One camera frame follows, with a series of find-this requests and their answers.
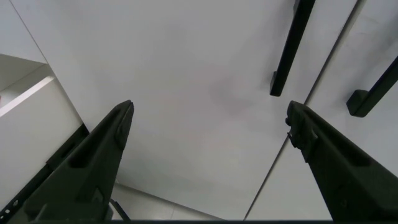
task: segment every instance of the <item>gray floor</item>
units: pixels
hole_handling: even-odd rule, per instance
[[[219,220],[202,212],[116,184],[112,199],[117,201],[131,220]],[[121,220],[114,212],[113,220]]]

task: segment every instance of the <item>white cabinet door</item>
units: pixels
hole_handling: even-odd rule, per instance
[[[121,184],[243,219],[355,1],[316,1],[281,97],[293,0],[12,1],[88,129],[135,105]]]
[[[355,90],[370,90],[398,56],[398,2],[367,0],[361,6],[308,106],[398,175],[398,85],[365,118],[349,115],[346,106]],[[308,164],[290,142],[248,219],[331,219]]]
[[[398,85],[364,118],[351,116],[346,102],[367,90],[398,56],[398,2],[368,0],[318,84],[309,107],[398,175]]]

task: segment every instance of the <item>black handle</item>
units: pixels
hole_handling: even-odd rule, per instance
[[[352,116],[365,117],[398,80],[398,57],[369,90],[355,90],[347,101]]]
[[[315,0],[296,0],[295,14],[290,26],[286,44],[279,61],[278,69],[274,72],[271,80],[269,94],[280,96],[284,89],[287,75],[292,67],[294,57],[299,48],[301,38],[307,25]]]

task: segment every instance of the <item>cabinet handle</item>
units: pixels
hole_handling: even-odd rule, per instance
[[[398,80],[398,57],[369,90],[355,90],[347,101],[350,115],[365,117]]]
[[[289,34],[285,43],[284,51],[279,61],[278,69],[274,72],[271,80],[269,94],[280,96],[284,89],[287,75],[292,67],[294,57],[299,48],[301,38],[307,25],[315,0],[296,0],[294,6],[294,18],[290,26]]]

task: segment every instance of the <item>white wall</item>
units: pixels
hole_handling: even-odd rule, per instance
[[[10,0],[0,0],[0,54],[46,63]]]

